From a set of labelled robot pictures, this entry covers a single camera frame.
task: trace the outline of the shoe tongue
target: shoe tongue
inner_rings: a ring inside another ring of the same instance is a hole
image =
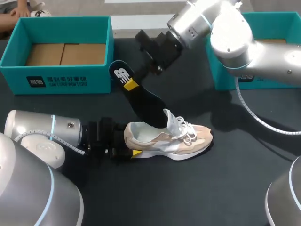
[[[178,119],[170,112],[168,109],[163,110],[166,114],[167,120],[167,129],[174,137],[177,137],[182,134],[180,130],[180,123]]]

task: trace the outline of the robotic arm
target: robotic arm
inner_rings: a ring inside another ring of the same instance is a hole
[[[140,31],[135,38],[147,53],[147,65],[138,71],[137,82],[148,71],[160,74],[184,48],[192,48],[195,40],[211,33],[211,47],[230,74],[301,84],[299,45],[254,40],[249,24],[239,12],[241,5],[239,0],[190,0],[167,23],[170,31],[166,34],[151,40]]]

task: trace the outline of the metal screw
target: metal screw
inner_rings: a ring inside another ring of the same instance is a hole
[[[73,122],[69,122],[69,123],[68,123],[68,127],[69,127],[69,128],[73,128],[73,127],[74,127],[74,123],[73,123]]]

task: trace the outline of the black insole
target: black insole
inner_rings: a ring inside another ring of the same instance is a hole
[[[109,72],[130,102],[133,111],[143,122],[156,128],[166,127],[167,117],[163,109],[167,107],[162,99],[149,92],[141,84],[130,91],[124,88],[124,85],[135,75],[132,68],[124,61],[116,60],[110,65]]]

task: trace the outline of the teal box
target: teal box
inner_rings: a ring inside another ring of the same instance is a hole
[[[296,12],[263,12],[243,13],[249,23],[255,39],[285,39],[286,43],[301,44],[301,18]],[[216,90],[235,89],[234,77],[228,74],[227,70],[215,57],[210,39],[206,40],[206,52],[210,64]],[[239,79],[241,89],[275,89],[275,88],[299,88],[275,81],[244,76]]]
[[[32,44],[106,44],[103,65],[25,66]],[[0,70],[15,95],[110,93],[114,38],[109,16],[20,18]]]

